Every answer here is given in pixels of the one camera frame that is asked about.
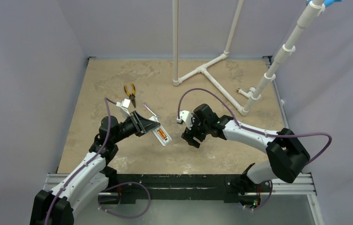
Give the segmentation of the white universal AC remote control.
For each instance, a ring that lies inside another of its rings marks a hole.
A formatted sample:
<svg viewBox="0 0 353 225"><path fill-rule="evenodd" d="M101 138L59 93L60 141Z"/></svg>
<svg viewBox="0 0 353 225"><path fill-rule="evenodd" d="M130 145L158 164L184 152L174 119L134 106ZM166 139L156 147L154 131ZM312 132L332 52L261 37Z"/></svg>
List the white universal AC remote control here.
<svg viewBox="0 0 353 225"><path fill-rule="evenodd" d="M149 120L159 123L159 125L151 130L151 132L163 146L167 146L172 141L170 135L155 116L151 116Z"/></svg>

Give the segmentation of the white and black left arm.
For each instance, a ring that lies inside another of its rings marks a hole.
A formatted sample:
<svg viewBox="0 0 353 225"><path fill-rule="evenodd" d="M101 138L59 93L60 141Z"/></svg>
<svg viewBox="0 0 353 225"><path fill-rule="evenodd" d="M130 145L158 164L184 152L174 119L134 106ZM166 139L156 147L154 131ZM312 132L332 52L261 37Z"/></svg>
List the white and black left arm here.
<svg viewBox="0 0 353 225"><path fill-rule="evenodd" d="M149 119L138 112L129 113L123 122L107 115L99 133L82 162L49 191L40 190L34 198L31 225L72 225L81 210L101 191L118 190L117 171L108 164L119 148L117 143L136 135L152 132L163 146L171 138L156 117Z"/></svg>

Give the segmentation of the orange battery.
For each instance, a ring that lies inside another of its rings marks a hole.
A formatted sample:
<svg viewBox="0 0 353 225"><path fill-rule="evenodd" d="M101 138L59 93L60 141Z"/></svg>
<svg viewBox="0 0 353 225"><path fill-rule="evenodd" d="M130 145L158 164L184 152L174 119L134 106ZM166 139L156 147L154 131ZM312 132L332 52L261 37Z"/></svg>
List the orange battery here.
<svg viewBox="0 0 353 225"><path fill-rule="evenodd" d="M162 129L158 129L157 130L159 136L164 140L167 141L167 135L164 133L164 131Z"/></svg>

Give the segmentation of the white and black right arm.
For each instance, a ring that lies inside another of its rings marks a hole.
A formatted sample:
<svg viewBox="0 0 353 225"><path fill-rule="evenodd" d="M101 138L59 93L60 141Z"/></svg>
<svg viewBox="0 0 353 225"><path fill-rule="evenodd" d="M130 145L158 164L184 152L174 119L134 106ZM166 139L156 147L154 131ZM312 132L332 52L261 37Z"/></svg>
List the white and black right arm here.
<svg viewBox="0 0 353 225"><path fill-rule="evenodd" d="M199 148L206 136L211 135L246 144L265 153L266 161L250 164L240 176L241 186L247 191L272 179L293 183L310 161L309 153L291 130L268 131L239 122L232 116L218 117L207 104L192 112L180 111L178 123L185 123L181 137L195 148Z"/></svg>

